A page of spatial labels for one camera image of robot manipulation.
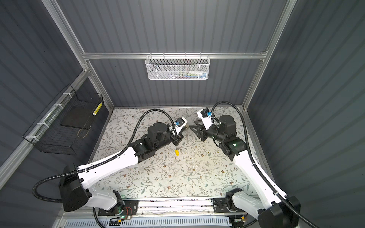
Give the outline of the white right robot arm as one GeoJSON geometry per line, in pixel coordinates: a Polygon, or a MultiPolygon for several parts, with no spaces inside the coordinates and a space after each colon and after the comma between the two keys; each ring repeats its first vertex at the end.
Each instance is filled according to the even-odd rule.
{"type": "Polygon", "coordinates": [[[230,211],[243,210],[254,217],[262,228],[295,228],[299,217],[293,210],[300,210],[296,197],[288,197],[252,158],[249,146],[237,136],[236,122],[232,116],[223,115],[215,123],[213,113],[207,109],[197,113],[199,120],[190,129],[205,141],[212,138],[229,159],[238,166],[259,199],[236,188],[226,193],[226,205],[230,211]]]}

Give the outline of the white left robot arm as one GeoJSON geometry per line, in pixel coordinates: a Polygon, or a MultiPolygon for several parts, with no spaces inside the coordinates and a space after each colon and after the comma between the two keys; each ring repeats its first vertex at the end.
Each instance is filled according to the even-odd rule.
{"type": "Polygon", "coordinates": [[[122,154],[114,154],[95,163],[101,166],[92,168],[93,163],[81,165],[79,174],[62,177],[59,182],[61,202],[65,212],[82,207],[100,208],[108,215],[121,215],[127,212],[118,191],[103,192],[94,188],[94,184],[123,168],[141,163],[155,155],[156,151],[173,143],[178,145],[183,139],[187,120],[178,118],[175,126],[157,122],[148,127],[147,134],[133,143],[122,154]]]}

